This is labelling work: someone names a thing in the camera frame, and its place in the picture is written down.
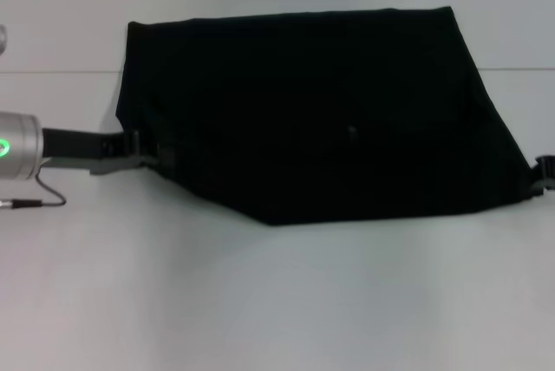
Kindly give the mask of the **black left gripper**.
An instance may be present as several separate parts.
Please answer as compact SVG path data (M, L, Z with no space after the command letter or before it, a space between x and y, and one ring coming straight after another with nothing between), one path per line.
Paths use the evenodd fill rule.
M140 153L140 133L89 133L54 128L42 130L44 168L84 170L91 175L149 168L174 169L174 153Z

